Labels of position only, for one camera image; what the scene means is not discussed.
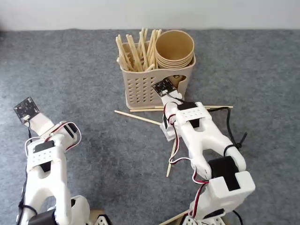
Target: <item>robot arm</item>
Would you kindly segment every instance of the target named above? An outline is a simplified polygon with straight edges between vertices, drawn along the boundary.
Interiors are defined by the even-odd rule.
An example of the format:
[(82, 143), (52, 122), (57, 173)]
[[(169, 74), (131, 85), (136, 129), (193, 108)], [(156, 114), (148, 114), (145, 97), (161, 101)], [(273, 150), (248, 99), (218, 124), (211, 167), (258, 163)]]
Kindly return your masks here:
[[(38, 137), (25, 143), (27, 158), (26, 182), (19, 203), (17, 225), (85, 225), (89, 223), (90, 207), (83, 196), (71, 198), (67, 187), (65, 151), (81, 139), (78, 127), (71, 122), (54, 125), (39, 112), (29, 97), (14, 108), (20, 121), (30, 126)], [(46, 198), (54, 196), (54, 209), (38, 213)]]
[[(164, 104), (161, 130), (168, 141), (176, 134), (182, 137), (192, 168), (208, 180), (205, 191), (200, 195), (200, 188), (190, 204), (190, 216), (197, 222), (216, 223), (214, 219), (221, 220), (221, 216), (238, 207), (255, 190), (245, 159), (236, 145), (220, 132), (201, 102), (183, 101), (167, 79), (153, 88)], [(207, 162), (203, 156), (207, 149), (221, 157)]]

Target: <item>chopstick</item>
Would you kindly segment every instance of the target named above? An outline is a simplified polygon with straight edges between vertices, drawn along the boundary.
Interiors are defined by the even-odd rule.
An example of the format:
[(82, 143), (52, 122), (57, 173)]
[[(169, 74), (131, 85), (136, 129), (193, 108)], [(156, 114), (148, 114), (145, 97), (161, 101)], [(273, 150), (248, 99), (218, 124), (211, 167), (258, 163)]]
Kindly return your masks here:
[(155, 57), (155, 42), (161, 35), (162, 30), (152, 30), (148, 48), (146, 49), (146, 38), (148, 28), (142, 28), (139, 32), (139, 41), (136, 45), (132, 35), (127, 34), (126, 39), (129, 46), (129, 52), (126, 52), (123, 46), (121, 35), (116, 37), (116, 43), (119, 50), (117, 62), (120, 67), (127, 71), (143, 72), (152, 69), (158, 69)]
[(147, 118), (136, 116), (136, 115), (129, 114), (129, 113), (126, 113), (126, 112), (121, 112), (121, 111), (118, 111), (118, 110), (115, 110), (114, 112), (118, 113), (118, 114), (121, 114), (121, 115), (124, 115), (124, 116), (129, 116), (129, 117), (132, 117), (132, 118), (135, 118), (135, 119), (138, 119), (138, 120), (143, 120), (143, 121), (146, 121), (146, 122), (149, 122), (149, 123), (154, 123), (156, 125), (161, 124), (160, 122), (157, 122), (157, 121), (154, 121), (154, 120), (149, 120)]

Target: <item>gray carpet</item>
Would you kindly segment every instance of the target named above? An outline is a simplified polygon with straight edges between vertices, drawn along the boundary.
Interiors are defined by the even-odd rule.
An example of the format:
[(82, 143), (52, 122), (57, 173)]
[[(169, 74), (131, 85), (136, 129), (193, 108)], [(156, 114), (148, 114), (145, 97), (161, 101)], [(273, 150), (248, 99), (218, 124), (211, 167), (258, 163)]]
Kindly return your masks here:
[[(67, 153), (72, 195), (104, 208), (115, 225), (155, 225), (186, 210), (197, 185), (189, 162), (165, 177), (172, 143), (157, 125), (126, 111), (115, 36), (136, 30), (0, 34), (0, 223), (13, 224), (25, 179), (27, 130), (12, 107), (27, 96), (55, 123), (75, 122), (80, 146)], [(246, 225), (300, 219), (300, 31), (189, 30), (198, 62), (186, 99), (234, 105), (232, 131), (256, 191), (237, 209)], [(160, 121), (161, 112), (136, 113)], [(213, 118), (224, 134), (225, 112)], [(181, 155), (187, 155), (182, 145)], [(206, 152), (205, 156), (215, 156)], [(239, 224), (228, 215), (230, 224)]]

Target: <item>paper cup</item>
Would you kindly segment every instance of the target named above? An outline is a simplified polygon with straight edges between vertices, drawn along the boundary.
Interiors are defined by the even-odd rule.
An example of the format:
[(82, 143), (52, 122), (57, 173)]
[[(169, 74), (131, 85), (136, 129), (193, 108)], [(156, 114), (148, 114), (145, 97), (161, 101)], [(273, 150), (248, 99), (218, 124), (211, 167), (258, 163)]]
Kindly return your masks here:
[(164, 32), (155, 43), (157, 55), (167, 62), (182, 62), (190, 58), (194, 48), (192, 37), (181, 30)]

